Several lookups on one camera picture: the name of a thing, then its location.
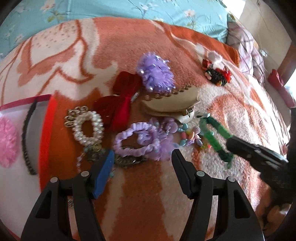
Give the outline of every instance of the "metal screw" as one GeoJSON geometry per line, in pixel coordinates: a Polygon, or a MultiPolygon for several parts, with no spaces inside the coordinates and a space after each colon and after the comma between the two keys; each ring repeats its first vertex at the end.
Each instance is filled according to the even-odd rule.
{"type": "Polygon", "coordinates": [[[205,173],[203,171],[197,171],[196,175],[199,177],[203,177],[205,173]]]}
{"type": "Polygon", "coordinates": [[[87,177],[88,175],[89,175],[89,172],[88,171],[83,171],[81,173],[81,176],[83,176],[83,177],[87,177]]]}
{"type": "Polygon", "coordinates": [[[230,182],[235,182],[235,178],[234,177],[228,177],[228,181],[230,181],[230,182]]]}
{"type": "Polygon", "coordinates": [[[57,177],[52,177],[52,178],[50,179],[50,182],[51,182],[51,183],[56,183],[57,180],[58,180],[57,177]]]}

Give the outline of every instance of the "blanket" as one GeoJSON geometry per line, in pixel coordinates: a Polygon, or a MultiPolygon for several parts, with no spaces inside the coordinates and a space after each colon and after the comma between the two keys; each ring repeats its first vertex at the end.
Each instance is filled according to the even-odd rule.
{"type": "MultiPolygon", "coordinates": [[[[99,97],[111,95],[118,73],[135,73],[138,59],[147,52],[170,60],[177,88],[189,83],[199,88],[199,111],[210,112],[231,134],[281,152],[288,139],[286,126],[257,80],[239,71],[239,56],[232,47],[191,29],[157,21],[74,20],[39,32],[0,62],[0,105],[47,93],[56,99],[48,136],[48,165],[39,173],[41,187],[52,176],[65,179],[77,175],[76,158],[82,146],[64,127],[67,110],[81,105],[91,108],[99,97]],[[209,50],[223,57],[217,67],[226,66],[233,74],[225,87],[213,85],[204,76],[202,59],[209,50]]],[[[132,104],[130,123],[149,120],[141,109],[144,95],[141,93],[132,104]]],[[[197,124],[193,119],[189,127],[197,124]]],[[[90,127],[86,124],[86,133],[90,127]]],[[[105,134],[105,147],[110,147],[114,136],[105,134]]],[[[225,147],[216,132],[215,136],[225,147]]],[[[254,209],[268,189],[242,158],[235,157],[232,168],[226,169],[213,149],[198,151],[191,145],[182,147],[181,152],[196,169],[212,177],[235,177],[254,209]]],[[[213,234],[217,201],[214,197],[207,238],[213,234]]],[[[171,241],[179,240],[192,201],[182,193],[170,162],[147,161],[127,169],[116,168],[94,205],[107,240],[171,241]]]]}

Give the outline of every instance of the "pearl bracelet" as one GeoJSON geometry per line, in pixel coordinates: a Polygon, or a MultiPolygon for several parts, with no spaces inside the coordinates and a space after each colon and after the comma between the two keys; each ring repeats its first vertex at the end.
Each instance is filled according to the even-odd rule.
{"type": "Polygon", "coordinates": [[[98,159],[102,149],[101,142],[104,134],[104,127],[101,116],[95,111],[88,111],[87,106],[76,107],[69,110],[65,117],[65,126],[71,127],[74,132],[74,139],[84,146],[83,153],[77,157],[77,169],[80,172],[80,166],[83,156],[87,155],[89,161],[98,159]],[[91,121],[93,126],[93,136],[87,137],[81,130],[85,121],[91,121]]]}
{"type": "Polygon", "coordinates": [[[104,127],[99,114],[95,111],[88,111],[87,106],[76,107],[74,110],[69,110],[68,114],[69,115],[65,117],[65,126],[72,127],[72,130],[74,131],[74,139],[76,141],[85,147],[100,144],[102,142],[104,127]],[[81,130],[81,126],[85,121],[92,121],[92,137],[87,137],[81,130]]]}

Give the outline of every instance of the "red cushion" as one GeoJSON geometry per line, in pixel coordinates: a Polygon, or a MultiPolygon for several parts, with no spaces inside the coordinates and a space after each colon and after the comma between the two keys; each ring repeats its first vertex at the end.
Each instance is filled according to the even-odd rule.
{"type": "Polygon", "coordinates": [[[271,74],[268,76],[268,82],[278,91],[289,108],[296,106],[296,101],[286,90],[283,80],[280,78],[279,73],[275,69],[273,69],[271,74]]]}
{"type": "Polygon", "coordinates": [[[289,108],[296,106],[294,98],[290,95],[290,93],[288,92],[288,90],[286,90],[285,87],[280,88],[278,92],[289,108]]]}
{"type": "Polygon", "coordinates": [[[273,69],[271,74],[268,76],[268,82],[277,90],[284,87],[284,83],[275,69],[273,69]]]}

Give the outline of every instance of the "pink fluffy hair clip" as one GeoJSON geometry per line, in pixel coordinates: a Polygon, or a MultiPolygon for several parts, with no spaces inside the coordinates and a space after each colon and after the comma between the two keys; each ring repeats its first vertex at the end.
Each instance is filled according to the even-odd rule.
{"type": "Polygon", "coordinates": [[[0,117],[0,166],[9,168],[16,162],[17,131],[11,120],[0,117]]]}

